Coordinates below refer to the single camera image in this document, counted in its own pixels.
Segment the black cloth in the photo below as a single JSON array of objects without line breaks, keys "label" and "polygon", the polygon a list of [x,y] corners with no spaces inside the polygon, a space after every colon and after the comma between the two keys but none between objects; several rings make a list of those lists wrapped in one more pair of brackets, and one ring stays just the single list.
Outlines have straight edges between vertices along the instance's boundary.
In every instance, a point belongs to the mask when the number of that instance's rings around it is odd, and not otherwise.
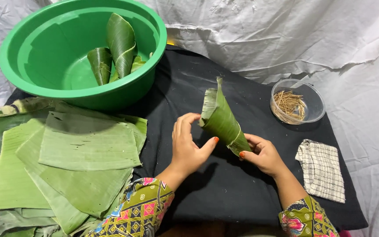
[{"label": "black cloth", "polygon": [[[170,164],[174,122],[185,113],[201,113],[204,92],[217,88],[216,77],[220,75],[224,77],[223,93],[242,130],[270,140],[302,185],[303,172],[295,154],[303,139],[339,149],[327,114],[311,124],[284,124],[271,113],[271,86],[255,83],[206,57],[168,45],[157,65],[155,83],[149,93],[121,111],[148,120],[147,140],[141,154],[143,165],[134,170],[134,180],[154,177]],[[202,146],[212,136],[193,124],[192,137]],[[346,203],[314,198],[325,208],[338,230],[365,228],[368,224],[340,152],[339,158]],[[254,165],[240,162],[219,142],[208,161],[178,188],[162,225],[223,220],[277,226],[277,215],[281,211],[273,179]]]}]

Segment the white kitchen towel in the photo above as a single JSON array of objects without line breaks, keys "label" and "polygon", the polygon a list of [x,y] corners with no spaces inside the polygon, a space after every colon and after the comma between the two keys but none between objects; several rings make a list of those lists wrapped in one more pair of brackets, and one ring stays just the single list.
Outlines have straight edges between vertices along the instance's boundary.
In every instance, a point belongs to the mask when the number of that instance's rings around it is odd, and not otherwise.
[{"label": "white kitchen towel", "polygon": [[305,139],[299,145],[295,159],[301,163],[305,190],[310,195],[345,202],[345,183],[337,148]]}]

